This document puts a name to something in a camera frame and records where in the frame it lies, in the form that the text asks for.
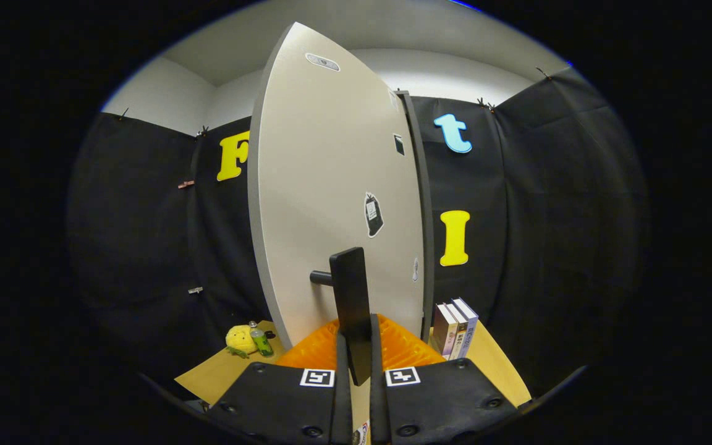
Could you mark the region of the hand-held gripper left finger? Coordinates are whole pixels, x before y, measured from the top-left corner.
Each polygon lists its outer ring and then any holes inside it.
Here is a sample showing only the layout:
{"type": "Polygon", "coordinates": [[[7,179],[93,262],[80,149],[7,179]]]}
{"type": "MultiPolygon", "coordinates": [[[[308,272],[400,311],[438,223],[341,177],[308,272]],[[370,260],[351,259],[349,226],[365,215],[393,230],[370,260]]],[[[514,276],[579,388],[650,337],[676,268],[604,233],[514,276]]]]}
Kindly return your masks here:
{"type": "Polygon", "coordinates": [[[351,444],[347,346],[333,320],[275,363],[253,363],[207,412],[253,444],[351,444]]]}

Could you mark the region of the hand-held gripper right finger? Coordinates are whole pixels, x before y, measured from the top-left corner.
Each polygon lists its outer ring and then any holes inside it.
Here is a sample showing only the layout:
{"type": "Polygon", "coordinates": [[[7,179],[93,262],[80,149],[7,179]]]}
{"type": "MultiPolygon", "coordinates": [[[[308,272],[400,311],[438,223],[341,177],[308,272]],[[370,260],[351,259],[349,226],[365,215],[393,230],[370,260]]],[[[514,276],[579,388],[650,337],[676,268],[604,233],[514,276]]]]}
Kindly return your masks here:
{"type": "Polygon", "coordinates": [[[470,444],[520,409],[468,358],[383,369],[379,316],[371,315],[370,444],[470,444]]]}

